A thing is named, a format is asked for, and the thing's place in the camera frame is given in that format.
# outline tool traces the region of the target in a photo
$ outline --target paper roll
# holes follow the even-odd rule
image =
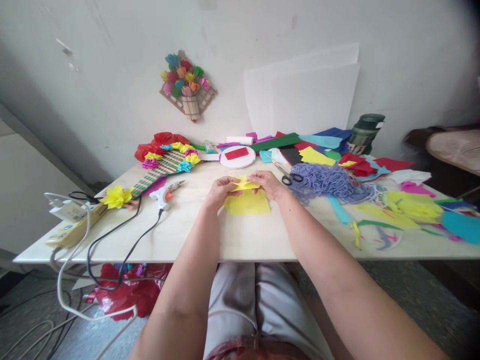
[[[240,143],[241,145],[252,145],[254,138],[251,136],[227,136],[227,143]]]

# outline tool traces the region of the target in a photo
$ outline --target red plastic bag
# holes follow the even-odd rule
[[[143,163],[145,156],[149,152],[157,154],[160,145],[170,145],[173,143],[190,145],[190,141],[182,135],[172,134],[171,132],[157,132],[155,135],[153,135],[153,140],[151,143],[138,145],[138,148],[135,152],[135,159]]]
[[[95,297],[103,312],[108,315],[120,310],[125,310],[136,305],[138,316],[144,318],[152,313],[160,290],[164,285],[160,280],[135,280],[131,278],[155,277],[166,279],[172,264],[136,264],[123,276],[123,283],[117,290],[109,291],[99,287],[95,289]],[[117,278],[119,270],[113,264],[105,264],[101,268],[102,278]],[[103,287],[113,288],[116,281],[99,281]],[[113,320],[126,320],[133,316],[133,311],[115,315]]]

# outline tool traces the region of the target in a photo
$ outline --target hand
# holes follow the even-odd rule
[[[224,205],[227,197],[242,195],[243,192],[241,190],[232,191],[237,185],[231,182],[239,183],[240,179],[231,176],[224,176],[215,180],[211,186],[210,192],[206,196],[204,202],[205,206],[218,211]]]
[[[277,201],[286,191],[286,188],[271,171],[255,171],[247,178],[247,180],[254,184],[260,185],[260,189],[265,190],[266,195],[275,201]]]

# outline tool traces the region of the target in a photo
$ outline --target person's left hand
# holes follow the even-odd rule
[[[224,176],[215,180],[211,186],[210,192],[206,196],[204,205],[212,207],[218,211],[224,205],[227,197],[241,195],[243,193],[241,190],[230,192],[237,187],[237,185],[231,182],[239,183],[240,179],[231,176]]]

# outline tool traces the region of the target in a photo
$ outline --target person's right hand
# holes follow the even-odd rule
[[[271,171],[255,171],[247,180],[260,185],[260,189],[265,190],[266,195],[275,201],[287,190]]]

